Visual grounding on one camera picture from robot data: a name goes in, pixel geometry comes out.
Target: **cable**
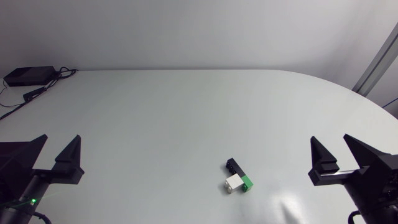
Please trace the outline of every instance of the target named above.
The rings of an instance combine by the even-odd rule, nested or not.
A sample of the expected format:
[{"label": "cable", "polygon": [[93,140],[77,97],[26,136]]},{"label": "cable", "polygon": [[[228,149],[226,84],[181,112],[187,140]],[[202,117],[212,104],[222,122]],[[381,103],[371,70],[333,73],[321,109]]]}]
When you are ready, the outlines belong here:
[{"label": "cable", "polygon": [[[20,104],[16,104],[16,105],[11,105],[11,106],[6,106],[6,105],[0,104],[1,106],[7,107],[7,108],[8,108],[8,107],[17,106],[17,107],[14,108],[12,111],[10,111],[10,112],[8,112],[8,113],[2,115],[2,116],[0,117],[0,120],[6,118],[7,116],[9,116],[10,114],[12,114],[13,112],[15,112],[15,111],[21,109],[23,106],[25,106],[26,104],[30,103],[32,100],[34,100],[34,99],[36,99],[37,97],[39,97],[39,96],[40,96],[41,94],[43,94],[45,91],[47,91],[48,89],[50,89],[51,87],[53,87],[59,80],[69,78],[69,77],[71,77],[72,75],[74,75],[77,71],[78,71],[77,69],[69,69],[69,68],[67,68],[67,67],[61,67],[60,70],[57,71],[57,72],[55,73],[53,80],[51,80],[50,83],[49,83],[46,87],[42,87],[42,88],[37,89],[37,90],[40,90],[40,91],[38,91],[38,92],[37,92],[37,90],[34,90],[34,91],[29,92],[29,93],[34,93],[34,94],[27,96],[27,98],[25,98],[25,95],[28,95],[29,93],[26,93],[26,94],[24,95],[25,102],[20,103]],[[70,72],[70,74],[69,74],[69,75],[62,76],[62,74],[65,73],[65,72]]]},{"label": "cable", "polygon": [[351,214],[348,216],[348,224],[355,224],[354,223],[354,216],[360,215],[361,213],[359,211],[353,211]]},{"label": "cable", "polygon": [[47,218],[44,214],[41,214],[39,212],[33,213],[33,216],[38,217],[39,219],[43,219],[45,224],[51,224],[51,221],[49,218]]},{"label": "cable", "polygon": [[4,80],[2,80],[2,85],[4,85],[4,88],[0,91],[0,94],[7,88],[6,84],[4,84]]},{"label": "cable", "polygon": [[384,105],[382,108],[385,108],[386,106],[390,105],[391,103],[393,103],[395,100],[398,100],[398,98],[394,99],[393,101],[391,101],[390,103]]}]

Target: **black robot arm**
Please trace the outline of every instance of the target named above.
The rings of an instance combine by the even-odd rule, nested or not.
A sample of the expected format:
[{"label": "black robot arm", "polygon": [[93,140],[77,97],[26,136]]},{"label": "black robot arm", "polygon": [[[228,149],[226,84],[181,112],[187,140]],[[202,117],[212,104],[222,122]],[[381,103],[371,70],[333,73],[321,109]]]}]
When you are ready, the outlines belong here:
[{"label": "black robot arm", "polygon": [[28,223],[32,215],[41,215],[35,209],[50,184],[78,184],[84,174],[79,135],[51,170],[33,169],[46,140],[42,135],[31,142],[0,142],[0,224]]},{"label": "black robot arm", "polygon": [[338,172],[337,160],[315,138],[311,138],[313,184],[344,185],[365,222],[398,223],[398,155],[391,155],[344,136],[359,165],[357,170]]}]

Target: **black cable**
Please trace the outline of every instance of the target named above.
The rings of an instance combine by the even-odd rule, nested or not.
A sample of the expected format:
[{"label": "black cable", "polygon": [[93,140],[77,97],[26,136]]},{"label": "black cable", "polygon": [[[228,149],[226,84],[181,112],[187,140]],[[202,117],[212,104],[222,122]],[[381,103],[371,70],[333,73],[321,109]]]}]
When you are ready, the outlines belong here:
[{"label": "black cable", "polygon": [[361,213],[359,211],[353,211],[351,214],[348,216],[348,224],[355,224],[354,223],[354,216],[360,215]]},{"label": "black cable", "polygon": [[39,212],[35,212],[33,213],[33,216],[38,217],[39,219],[43,219],[45,224],[51,224],[51,221],[49,218],[47,218],[45,215],[39,213]]},{"label": "black cable", "polygon": [[391,103],[395,102],[395,100],[398,100],[398,98],[394,99],[393,101],[391,101],[390,103],[384,105],[382,108],[385,108],[386,106],[390,105]]},{"label": "black cable", "polygon": [[[49,88],[53,87],[60,79],[69,78],[69,77],[71,77],[72,75],[74,75],[77,71],[78,71],[77,69],[69,69],[69,68],[67,68],[67,67],[61,67],[60,70],[56,72],[55,77],[53,78],[53,80],[51,80],[50,83],[49,83],[46,87],[44,87],[43,90],[42,90],[41,92],[39,92],[38,94],[36,94],[36,95],[33,96],[32,98],[30,98],[29,100],[27,100],[27,101],[25,101],[25,102],[23,102],[23,103],[21,103],[21,104],[12,105],[12,106],[6,106],[6,105],[0,104],[1,106],[4,106],[4,107],[14,107],[14,106],[17,106],[17,107],[14,108],[12,111],[10,111],[10,112],[8,112],[8,113],[2,115],[2,116],[0,117],[0,120],[2,120],[2,119],[4,119],[5,117],[9,116],[9,115],[12,114],[13,112],[15,112],[15,111],[21,109],[23,106],[25,106],[26,104],[30,103],[32,100],[34,100],[34,99],[36,99],[37,97],[39,97],[41,94],[43,94],[43,93],[44,93],[45,91],[47,91]],[[65,73],[65,72],[70,72],[70,74],[69,74],[69,75],[62,76],[62,73]]]},{"label": "black cable", "polygon": [[2,85],[4,85],[4,88],[0,91],[0,94],[7,88],[6,84],[4,84],[4,80],[2,80]]}]

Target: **green block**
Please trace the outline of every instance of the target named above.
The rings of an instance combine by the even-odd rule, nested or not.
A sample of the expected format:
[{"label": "green block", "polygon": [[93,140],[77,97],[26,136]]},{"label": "green block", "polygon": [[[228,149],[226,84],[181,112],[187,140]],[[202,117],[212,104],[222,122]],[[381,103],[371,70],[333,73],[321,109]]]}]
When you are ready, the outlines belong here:
[{"label": "green block", "polygon": [[249,177],[247,177],[246,175],[244,175],[242,177],[242,180],[243,180],[242,190],[243,190],[243,192],[247,192],[248,190],[251,189],[251,187],[253,186],[253,183],[250,181]]}]

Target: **white block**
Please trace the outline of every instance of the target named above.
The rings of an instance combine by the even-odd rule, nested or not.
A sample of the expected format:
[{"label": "white block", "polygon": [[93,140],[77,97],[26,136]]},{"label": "white block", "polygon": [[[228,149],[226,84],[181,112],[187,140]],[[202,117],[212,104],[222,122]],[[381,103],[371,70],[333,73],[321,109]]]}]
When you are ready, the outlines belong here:
[{"label": "white block", "polygon": [[243,180],[238,174],[234,174],[231,177],[228,177],[224,183],[224,187],[226,188],[228,193],[234,192],[242,185],[243,185]]}]

